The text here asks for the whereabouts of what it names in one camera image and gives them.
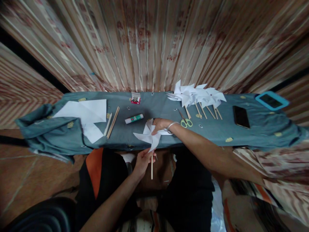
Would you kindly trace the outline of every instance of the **black chair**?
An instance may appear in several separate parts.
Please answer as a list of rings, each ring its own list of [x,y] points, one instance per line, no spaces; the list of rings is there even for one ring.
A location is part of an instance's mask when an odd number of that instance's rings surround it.
[[[75,226],[75,202],[55,197],[24,211],[3,231],[9,232],[70,232]]]

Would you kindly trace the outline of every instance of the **smartphone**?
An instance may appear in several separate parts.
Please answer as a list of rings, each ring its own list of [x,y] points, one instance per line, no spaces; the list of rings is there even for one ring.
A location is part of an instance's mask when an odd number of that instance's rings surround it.
[[[245,128],[250,128],[246,109],[239,106],[233,106],[233,111],[235,124]]]

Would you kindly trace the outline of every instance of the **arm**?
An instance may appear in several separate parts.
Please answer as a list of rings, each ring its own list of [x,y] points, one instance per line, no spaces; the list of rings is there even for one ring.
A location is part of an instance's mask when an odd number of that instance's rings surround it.
[[[154,125],[156,127],[153,134],[168,127],[172,122],[167,119],[155,119]],[[179,124],[173,124],[169,130],[184,143],[215,177],[219,174],[225,178],[244,179],[264,185],[263,175],[234,155],[233,152],[223,150],[208,139]]]
[[[153,153],[148,153],[149,150],[150,148],[137,155],[136,165],[132,174],[128,176],[116,191],[93,213],[80,231],[101,232],[111,231],[114,228],[127,201],[145,175],[148,163],[151,161],[151,154]]]

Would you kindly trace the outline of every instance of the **tiled floor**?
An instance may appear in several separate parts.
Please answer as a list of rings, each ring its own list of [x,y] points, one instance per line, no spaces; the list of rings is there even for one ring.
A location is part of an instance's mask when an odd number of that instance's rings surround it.
[[[0,130],[0,135],[22,138],[19,130]],[[171,181],[175,162],[168,150],[157,150],[154,179],[150,165],[137,192],[165,189]],[[79,169],[86,156],[74,156],[75,164],[37,156],[27,148],[0,144],[0,229],[31,206],[52,194],[77,186]],[[140,206],[155,208],[155,201],[139,201]]]

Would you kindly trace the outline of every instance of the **curtain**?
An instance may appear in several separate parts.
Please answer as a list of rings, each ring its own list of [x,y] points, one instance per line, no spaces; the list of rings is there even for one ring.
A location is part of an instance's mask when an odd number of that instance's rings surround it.
[[[58,89],[2,43],[0,77],[0,129],[18,128],[15,119],[62,97]]]
[[[290,105],[283,108],[287,116],[296,124],[309,127],[309,75],[277,93],[290,101]]]
[[[260,92],[308,64],[306,0],[21,0],[1,16],[72,92]]]

